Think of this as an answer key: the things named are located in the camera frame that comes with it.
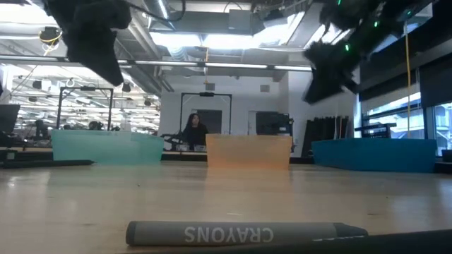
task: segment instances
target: dark hair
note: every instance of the dark hair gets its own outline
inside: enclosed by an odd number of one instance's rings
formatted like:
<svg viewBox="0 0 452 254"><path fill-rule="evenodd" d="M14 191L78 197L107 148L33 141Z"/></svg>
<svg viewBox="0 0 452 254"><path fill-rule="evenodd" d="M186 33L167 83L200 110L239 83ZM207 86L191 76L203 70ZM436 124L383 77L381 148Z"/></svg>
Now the dark hair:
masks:
<svg viewBox="0 0 452 254"><path fill-rule="evenodd" d="M189 116L189 120L186 122L186 125L185 125L186 130L193 128L191 125L192 125L193 117L195 117L195 116L198 117L199 125L201 125L201 117L199 117L199 115L197 113L191 113Z"/></svg>

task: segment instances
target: table surface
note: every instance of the table surface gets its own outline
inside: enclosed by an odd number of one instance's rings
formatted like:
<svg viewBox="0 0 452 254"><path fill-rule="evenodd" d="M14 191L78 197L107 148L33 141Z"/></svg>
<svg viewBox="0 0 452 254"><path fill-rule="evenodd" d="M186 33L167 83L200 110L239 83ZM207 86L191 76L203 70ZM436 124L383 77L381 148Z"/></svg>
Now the table surface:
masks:
<svg viewBox="0 0 452 254"><path fill-rule="evenodd" d="M439 174L153 167L0 170L0 253L137 253L131 220L344 222L371 234L452 227Z"/></svg>

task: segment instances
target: computer screen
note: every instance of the computer screen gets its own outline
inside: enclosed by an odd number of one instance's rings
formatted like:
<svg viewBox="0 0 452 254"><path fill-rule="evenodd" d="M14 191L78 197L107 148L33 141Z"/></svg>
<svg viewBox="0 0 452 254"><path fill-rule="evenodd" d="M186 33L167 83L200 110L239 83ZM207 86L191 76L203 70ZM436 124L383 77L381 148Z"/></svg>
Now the computer screen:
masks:
<svg viewBox="0 0 452 254"><path fill-rule="evenodd" d="M257 135L277 135L287 133L289 126L289 115L278 112L257 112L256 133Z"/></svg>
<svg viewBox="0 0 452 254"><path fill-rule="evenodd" d="M19 114L20 105L0 105L0 131L12 133Z"/></svg>

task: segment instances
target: teal bin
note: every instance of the teal bin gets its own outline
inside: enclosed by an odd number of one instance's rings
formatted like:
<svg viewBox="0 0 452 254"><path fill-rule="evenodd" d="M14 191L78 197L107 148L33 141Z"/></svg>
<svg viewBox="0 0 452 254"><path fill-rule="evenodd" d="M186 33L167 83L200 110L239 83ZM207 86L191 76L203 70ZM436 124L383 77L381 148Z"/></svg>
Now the teal bin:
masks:
<svg viewBox="0 0 452 254"><path fill-rule="evenodd" d="M312 143L314 163L356 171L433 173L436 140L348 138Z"/></svg>
<svg viewBox="0 0 452 254"><path fill-rule="evenodd" d="M98 164L160 162L163 138L126 131L53 130L54 160L90 159Z"/></svg>

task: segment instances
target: white wall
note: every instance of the white wall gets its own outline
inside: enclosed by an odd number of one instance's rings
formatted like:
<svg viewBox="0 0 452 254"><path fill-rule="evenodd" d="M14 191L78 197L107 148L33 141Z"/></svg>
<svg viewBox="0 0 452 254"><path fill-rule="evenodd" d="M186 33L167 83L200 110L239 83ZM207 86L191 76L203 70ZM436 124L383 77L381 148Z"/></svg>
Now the white wall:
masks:
<svg viewBox="0 0 452 254"><path fill-rule="evenodd" d="M289 73L286 73L279 84L278 111L289 114Z"/></svg>
<svg viewBox="0 0 452 254"><path fill-rule="evenodd" d="M9 94L13 89L13 76L7 66L0 66L0 83L3 93L0 96L0 104L9 103Z"/></svg>
<svg viewBox="0 0 452 254"><path fill-rule="evenodd" d="M205 92L204 77L172 76L167 81L175 92L162 93L159 135L179 131L182 92ZM274 83L271 78L245 77L237 80L231 77L209 77L208 81L215 83L215 93L232 94L232 135L248 134L250 111L278 111L278 83ZM270 85L270 92L260 92L260 85ZM185 95L182 130L192 109L216 109L222 111L222 132L229 133L229 102L229 97Z"/></svg>
<svg viewBox="0 0 452 254"><path fill-rule="evenodd" d="M359 83L359 70L354 72L355 82ZM294 143L296 145L293 157L302 153L306 123L316 117L349 116L354 119L357 108L357 95L344 92L316 104L309 105L303 101L303 95L311 83L312 74L308 72L289 72L289 114L294 119Z"/></svg>

